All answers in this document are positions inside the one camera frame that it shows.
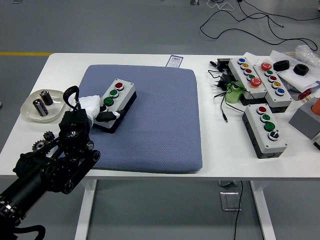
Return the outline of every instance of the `paper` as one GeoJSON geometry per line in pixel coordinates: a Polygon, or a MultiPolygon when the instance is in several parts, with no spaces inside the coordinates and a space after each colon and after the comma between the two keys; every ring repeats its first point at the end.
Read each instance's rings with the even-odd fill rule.
{"type": "Polygon", "coordinates": [[[179,68],[183,59],[182,56],[171,55],[165,66],[169,68],[179,68]]]}
{"type": "Polygon", "coordinates": [[[289,60],[290,68],[285,71],[279,71],[277,72],[277,74],[279,77],[281,77],[282,79],[287,81],[289,84],[294,86],[301,93],[303,93],[305,90],[316,87],[318,85],[316,83],[316,81],[319,80],[319,76],[320,76],[320,69],[318,67],[310,66],[306,63],[303,63],[301,61],[294,59],[293,57],[287,56],[283,53],[280,53],[274,50],[270,55],[270,59],[272,61],[270,62],[271,64],[274,64],[282,60],[289,60]],[[297,75],[294,72],[294,68],[297,64],[306,65],[309,68],[308,73],[304,76],[297,75]]]}

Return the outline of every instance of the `gray box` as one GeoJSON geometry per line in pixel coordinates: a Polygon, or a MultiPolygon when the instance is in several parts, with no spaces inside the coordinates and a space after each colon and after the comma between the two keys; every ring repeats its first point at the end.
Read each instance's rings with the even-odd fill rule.
{"type": "Polygon", "coordinates": [[[289,121],[292,126],[309,139],[313,139],[320,133],[320,116],[311,110],[317,100],[318,98],[313,97],[303,104],[289,121]]]}

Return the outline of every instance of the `yellow floor line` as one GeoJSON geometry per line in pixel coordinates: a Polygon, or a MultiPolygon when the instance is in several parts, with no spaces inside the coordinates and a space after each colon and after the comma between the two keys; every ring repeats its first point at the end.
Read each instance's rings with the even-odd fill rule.
{"type": "Polygon", "coordinates": [[[0,51],[0,56],[50,56],[53,52],[13,52],[0,51]]]}

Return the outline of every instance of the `white plate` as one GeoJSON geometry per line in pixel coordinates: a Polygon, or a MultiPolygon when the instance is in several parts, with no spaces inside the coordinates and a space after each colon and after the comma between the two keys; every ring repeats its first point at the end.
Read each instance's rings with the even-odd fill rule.
{"type": "Polygon", "coordinates": [[[49,123],[53,120],[57,119],[59,115],[62,113],[62,109],[64,108],[64,105],[66,104],[63,99],[64,93],[62,91],[58,90],[50,90],[50,89],[42,89],[35,91],[30,94],[30,96],[25,100],[21,107],[21,114],[32,121],[35,122],[42,122],[42,123],[49,123]],[[40,93],[43,90],[49,91],[49,94],[53,100],[53,104],[50,106],[45,106],[46,109],[48,109],[49,114],[47,116],[40,116],[37,109],[33,105],[33,101],[36,99],[41,99],[40,93]]]}

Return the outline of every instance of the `gray floor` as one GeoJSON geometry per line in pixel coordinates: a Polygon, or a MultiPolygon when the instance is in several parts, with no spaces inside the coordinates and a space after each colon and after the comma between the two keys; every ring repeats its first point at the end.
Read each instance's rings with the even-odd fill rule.
{"type": "MultiPolygon", "coordinates": [[[[247,1],[274,14],[299,19],[320,17],[318,0],[247,1]]],[[[235,9],[232,14],[242,19],[237,2],[229,2],[235,9]]],[[[200,0],[199,6],[190,6],[188,0],[1,1],[0,52],[269,55],[272,50],[292,52],[304,44],[294,40],[270,45],[239,31],[228,31],[219,39],[210,40],[201,34],[200,26],[216,9],[206,3],[200,0]]],[[[256,12],[245,2],[241,6],[248,14],[256,12]]],[[[285,25],[274,28],[280,37],[307,37],[320,44],[319,19],[305,22],[275,16],[274,20],[285,25]]],[[[266,19],[236,23],[220,12],[204,30],[217,36],[227,28],[242,28],[278,43],[267,26],[266,19]]],[[[0,56],[0,150],[47,58],[0,56]]],[[[12,181],[2,179],[0,191],[12,181]]],[[[318,181],[277,181],[265,190],[277,239],[319,239],[319,187],[318,181]]],[[[231,240],[236,215],[221,210],[220,191],[218,183],[210,181],[100,181],[88,239],[231,240]]],[[[46,239],[72,239],[82,194],[81,186],[67,196],[48,193],[30,210],[21,226],[43,224],[47,228],[46,239]]],[[[263,239],[248,182],[244,183],[242,207],[237,239],[263,239]]],[[[33,238],[32,234],[19,237],[33,238]]]]}

